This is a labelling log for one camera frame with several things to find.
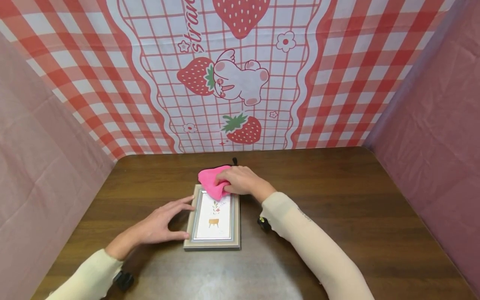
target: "black object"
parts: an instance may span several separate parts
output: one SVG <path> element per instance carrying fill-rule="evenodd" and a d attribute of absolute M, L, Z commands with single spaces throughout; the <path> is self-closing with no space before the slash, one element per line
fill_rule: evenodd
<path fill-rule="evenodd" d="M 270 229 L 272 229 L 272 226 L 268 223 L 268 220 L 262 216 L 258 218 L 257 223 L 265 232 L 269 232 Z"/>
<path fill-rule="evenodd" d="M 134 279 L 132 274 L 120 270 L 113 282 L 122 292 L 126 292 L 133 285 Z"/>

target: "star print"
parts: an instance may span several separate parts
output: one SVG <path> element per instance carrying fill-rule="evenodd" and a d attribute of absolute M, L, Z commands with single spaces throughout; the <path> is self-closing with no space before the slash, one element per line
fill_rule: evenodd
<path fill-rule="evenodd" d="M 180 48 L 180 52 L 188 52 L 190 45 L 183 40 L 181 43 L 178 43 L 177 46 Z"/>

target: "hand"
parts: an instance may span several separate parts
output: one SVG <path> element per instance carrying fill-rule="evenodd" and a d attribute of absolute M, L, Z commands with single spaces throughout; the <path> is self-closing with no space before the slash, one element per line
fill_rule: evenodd
<path fill-rule="evenodd" d="M 124 260 L 140 244 L 162 243 L 169 240 L 186 240 L 190 236 L 185 231 L 170 231 L 170 220 L 182 210 L 195 210 L 188 202 L 193 196 L 169 202 L 154 210 L 148 217 L 119 234 L 105 252 L 117 260 Z"/>
<path fill-rule="evenodd" d="M 131 230 L 135 231 L 140 244 L 156 244 L 169 240 L 186 240 L 189 234 L 185 231 L 172 232 L 168 224 L 172 218 L 182 210 L 195 210 L 188 204 L 193 196 L 169 202 L 154 210 L 148 217 L 135 224 Z"/>
<path fill-rule="evenodd" d="M 230 182 L 230 185 L 224 188 L 226 192 L 252 194 L 260 203 L 276 192 L 270 183 L 258 177 L 249 167 L 231 167 L 223 170 L 216 176 L 215 185 L 223 180 Z"/>

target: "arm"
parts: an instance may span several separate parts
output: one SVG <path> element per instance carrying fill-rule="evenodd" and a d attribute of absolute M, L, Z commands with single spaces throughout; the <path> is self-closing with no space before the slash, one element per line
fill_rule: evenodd
<path fill-rule="evenodd" d="M 331 300 L 373 300 L 355 263 L 285 194 L 275 192 L 262 202 L 261 216 L 288 240 L 322 283 Z"/>
<path fill-rule="evenodd" d="M 187 204 L 192 199 L 191 196 L 167 203 L 119 234 L 105 249 L 95 252 L 83 262 L 47 300 L 100 300 L 105 297 L 123 261 L 136 246 L 189 238 L 187 232 L 170 231 L 168 223 L 181 210 L 193 210 Z"/>
<path fill-rule="evenodd" d="M 247 167 L 232 167 L 217 180 L 227 180 L 227 192 L 252 194 L 279 236 L 288 240 L 324 286 L 331 300 L 373 300 L 360 270 L 343 250 L 285 194 Z"/>

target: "pink cleaning rag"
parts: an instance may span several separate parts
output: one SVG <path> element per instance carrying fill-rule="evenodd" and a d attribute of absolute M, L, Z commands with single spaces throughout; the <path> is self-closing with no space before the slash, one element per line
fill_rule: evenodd
<path fill-rule="evenodd" d="M 230 168 L 230 166 L 221 166 L 213 169 L 206 169 L 198 173 L 198 181 L 201 183 L 205 191 L 216 201 L 220 201 L 222 197 L 229 195 L 229 192 L 223 190 L 226 185 L 230 185 L 230 182 L 224 180 L 218 185 L 215 185 L 215 178 L 217 174 L 223 170 Z"/>

